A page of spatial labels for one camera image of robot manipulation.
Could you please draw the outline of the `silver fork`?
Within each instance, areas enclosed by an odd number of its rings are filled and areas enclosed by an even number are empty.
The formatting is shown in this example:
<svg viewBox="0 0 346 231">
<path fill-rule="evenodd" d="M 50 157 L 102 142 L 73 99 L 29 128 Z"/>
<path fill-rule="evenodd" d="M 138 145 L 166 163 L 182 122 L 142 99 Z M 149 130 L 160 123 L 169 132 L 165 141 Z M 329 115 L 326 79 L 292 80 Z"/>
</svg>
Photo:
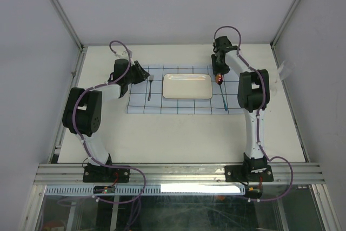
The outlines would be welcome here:
<svg viewBox="0 0 346 231">
<path fill-rule="evenodd" d="M 151 88 L 152 88 L 152 83 L 154 81 L 154 75 L 149 76 L 149 92 L 148 92 L 148 101 L 151 100 Z"/>
</svg>

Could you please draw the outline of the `blue checkered cloth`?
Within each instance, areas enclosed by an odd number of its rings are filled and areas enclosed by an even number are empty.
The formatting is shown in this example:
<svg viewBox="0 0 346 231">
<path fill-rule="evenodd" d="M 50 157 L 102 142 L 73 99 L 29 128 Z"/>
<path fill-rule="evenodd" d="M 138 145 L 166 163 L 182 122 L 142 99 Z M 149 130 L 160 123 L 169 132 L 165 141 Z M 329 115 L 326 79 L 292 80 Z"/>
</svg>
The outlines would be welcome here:
<svg viewBox="0 0 346 231">
<path fill-rule="evenodd" d="M 222 90 L 228 111 L 224 110 L 219 86 L 215 82 L 211 65 L 146 65 L 149 74 L 154 75 L 151 100 L 148 101 L 149 81 L 129 87 L 128 114 L 177 114 L 177 115 L 239 115 L 243 114 L 237 100 L 238 76 L 230 70 L 223 76 Z M 166 74 L 208 74 L 212 80 L 212 98 L 209 100 L 176 100 L 162 95 L 163 77 Z"/>
</svg>

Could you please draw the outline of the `white rectangular plate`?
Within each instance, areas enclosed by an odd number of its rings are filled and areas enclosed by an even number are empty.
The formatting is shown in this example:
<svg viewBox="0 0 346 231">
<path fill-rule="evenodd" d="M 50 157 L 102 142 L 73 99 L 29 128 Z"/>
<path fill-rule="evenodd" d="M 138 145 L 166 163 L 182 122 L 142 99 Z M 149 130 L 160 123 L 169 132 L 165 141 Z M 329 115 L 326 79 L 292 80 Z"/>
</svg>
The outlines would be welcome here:
<svg viewBox="0 0 346 231">
<path fill-rule="evenodd" d="M 209 100 L 212 98 L 212 81 L 208 74 L 166 74 L 162 95 L 176 100 Z"/>
</svg>

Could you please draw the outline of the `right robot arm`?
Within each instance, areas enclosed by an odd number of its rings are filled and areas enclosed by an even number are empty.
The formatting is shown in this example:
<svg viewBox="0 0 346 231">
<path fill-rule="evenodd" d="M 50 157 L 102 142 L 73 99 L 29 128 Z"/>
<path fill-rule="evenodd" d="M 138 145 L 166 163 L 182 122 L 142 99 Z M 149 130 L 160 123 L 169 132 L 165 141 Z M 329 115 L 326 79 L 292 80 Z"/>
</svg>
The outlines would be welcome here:
<svg viewBox="0 0 346 231">
<path fill-rule="evenodd" d="M 242 176 L 253 181 L 265 171 L 268 159 L 264 152 L 264 115 L 270 101 L 269 73 L 253 68 L 226 36 L 214 39 L 211 55 L 212 73 L 221 85 L 233 71 L 238 76 L 238 105 L 244 111 L 247 142 L 243 153 Z"/>
</svg>

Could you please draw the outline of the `spoon with blue handle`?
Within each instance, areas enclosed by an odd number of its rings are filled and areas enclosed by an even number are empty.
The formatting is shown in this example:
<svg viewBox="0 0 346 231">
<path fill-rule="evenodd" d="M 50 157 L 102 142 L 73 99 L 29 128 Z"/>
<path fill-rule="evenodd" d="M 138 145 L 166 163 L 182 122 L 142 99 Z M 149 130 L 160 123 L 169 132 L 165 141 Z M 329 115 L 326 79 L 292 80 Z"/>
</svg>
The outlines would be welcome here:
<svg viewBox="0 0 346 231">
<path fill-rule="evenodd" d="M 222 97 L 222 100 L 223 100 L 224 110 L 228 111 L 228 105 L 226 103 L 226 100 L 225 100 L 225 97 L 224 97 L 224 93 L 223 93 L 223 90 L 222 90 L 223 76 L 221 74 L 217 74 L 215 76 L 215 81 L 218 84 L 220 92 L 221 92 L 221 97 Z"/>
</svg>

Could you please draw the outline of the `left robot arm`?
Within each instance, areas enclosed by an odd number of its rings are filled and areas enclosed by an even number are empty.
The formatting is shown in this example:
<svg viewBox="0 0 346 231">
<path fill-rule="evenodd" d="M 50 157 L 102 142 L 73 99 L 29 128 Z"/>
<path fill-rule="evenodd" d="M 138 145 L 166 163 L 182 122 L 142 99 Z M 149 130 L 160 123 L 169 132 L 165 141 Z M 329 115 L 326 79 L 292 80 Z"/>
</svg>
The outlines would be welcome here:
<svg viewBox="0 0 346 231">
<path fill-rule="evenodd" d="M 70 89 L 65 105 L 62 124 L 82 144 L 90 166 L 96 166 L 94 174 L 101 181 L 113 176 L 111 155 L 96 133 L 101 125 L 102 105 L 122 98 L 132 84 L 139 84 L 149 78 L 149 73 L 138 61 L 117 59 L 109 78 L 100 85 L 88 89 Z"/>
</svg>

